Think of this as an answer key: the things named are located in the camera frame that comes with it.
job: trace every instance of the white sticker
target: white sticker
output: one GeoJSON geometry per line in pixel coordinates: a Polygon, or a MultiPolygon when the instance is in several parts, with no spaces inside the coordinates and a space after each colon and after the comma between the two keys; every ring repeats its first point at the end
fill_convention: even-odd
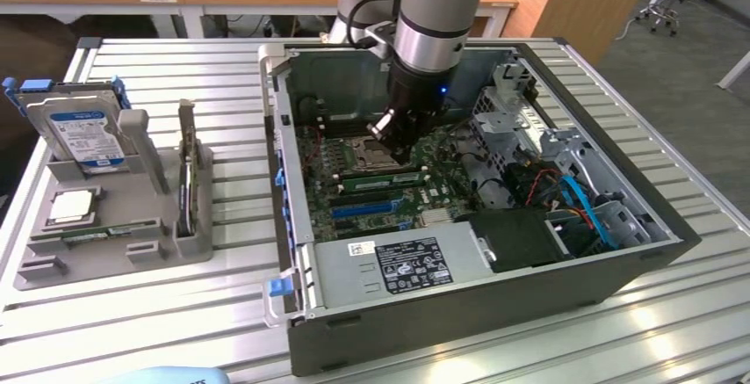
{"type": "Polygon", "coordinates": [[[354,189],[370,189],[370,188],[382,188],[384,186],[389,186],[390,182],[370,182],[369,184],[360,184],[354,186],[354,189]]]}
{"type": "Polygon", "coordinates": [[[376,241],[350,243],[350,257],[376,253],[376,241]]]}
{"type": "Polygon", "coordinates": [[[141,0],[145,4],[175,4],[178,0],[141,0]]]}
{"type": "Polygon", "coordinates": [[[54,113],[50,120],[79,163],[90,167],[123,163],[126,155],[118,138],[106,130],[105,112],[54,113]]]}
{"type": "Polygon", "coordinates": [[[420,172],[418,173],[408,173],[408,174],[398,175],[398,176],[394,177],[394,183],[414,182],[416,180],[420,180],[420,172]]]}

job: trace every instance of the hard drive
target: hard drive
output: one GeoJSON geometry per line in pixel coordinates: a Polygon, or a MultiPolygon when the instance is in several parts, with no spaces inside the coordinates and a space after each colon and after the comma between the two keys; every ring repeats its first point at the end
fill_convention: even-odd
{"type": "Polygon", "coordinates": [[[47,141],[57,161],[75,160],[87,174],[127,169],[137,149],[118,127],[130,108],[122,80],[106,83],[6,80],[6,95],[47,141]]]}

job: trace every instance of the blue pcie slot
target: blue pcie slot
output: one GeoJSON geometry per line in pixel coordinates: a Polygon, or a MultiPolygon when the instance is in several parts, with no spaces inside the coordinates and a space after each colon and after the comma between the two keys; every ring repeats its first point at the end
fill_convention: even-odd
{"type": "Polygon", "coordinates": [[[373,204],[366,204],[364,206],[338,207],[333,209],[332,216],[334,219],[342,219],[345,217],[353,217],[356,215],[394,213],[400,208],[402,200],[404,199],[394,199],[389,202],[377,202],[373,204]]]}

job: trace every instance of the green circuit board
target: green circuit board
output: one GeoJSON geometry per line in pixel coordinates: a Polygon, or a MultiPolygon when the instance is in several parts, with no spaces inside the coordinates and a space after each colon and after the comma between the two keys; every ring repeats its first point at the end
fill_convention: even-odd
{"type": "Polygon", "coordinates": [[[316,242],[377,235],[426,226],[426,210],[445,208],[456,218],[477,210],[480,200],[457,160],[445,126],[422,138],[412,163],[400,166],[370,137],[325,138],[298,134],[316,242]],[[334,215],[337,210],[392,204],[388,213],[334,215]]]}

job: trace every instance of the blue tab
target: blue tab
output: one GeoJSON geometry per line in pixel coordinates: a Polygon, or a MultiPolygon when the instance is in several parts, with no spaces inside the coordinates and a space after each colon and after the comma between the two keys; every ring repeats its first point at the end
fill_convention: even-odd
{"type": "Polygon", "coordinates": [[[19,112],[26,117],[25,105],[22,105],[22,102],[15,96],[15,92],[18,91],[18,89],[15,88],[15,78],[13,77],[6,78],[3,80],[3,87],[6,88],[6,96],[9,97],[9,100],[11,100],[11,103],[14,103],[15,108],[19,109],[19,112]]]}
{"type": "Polygon", "coordinates": [[[275,298],[277,296],[285,296],[288,294],[293,294],[294,292],[294,283],[292,277],[285,277],[284,279],[274,279],[269,282],[271,287],[271,297],[275,298]]]}
{"type": "Polygon", "coordinates": [[[285,169],[279,168],[275,179],[277,186],[285,186],[285,169]]]}
{"type": "Polygon", "coordinates": [[[54,86],[53,79],[27,79],[19,89],[21,92],[47,92],[54,86]]]}
{"type": "Polygon", "coordinates": [[[122,79],[118,76],[113,77],[111,82],[113,82],[113,89],[115,90],[115,94],[118,94],[121,98],[121,108],[130,109],[130,100],[129,100],[129,94],[126,93],[126,84],[122,82],[122,79]]]}
{"type": "Polygon", "coordinates": [[[195,368],[191,366],[155,366],[125,373],[101,384],[230,384],[225,371],[219,368],[195,368]]]}

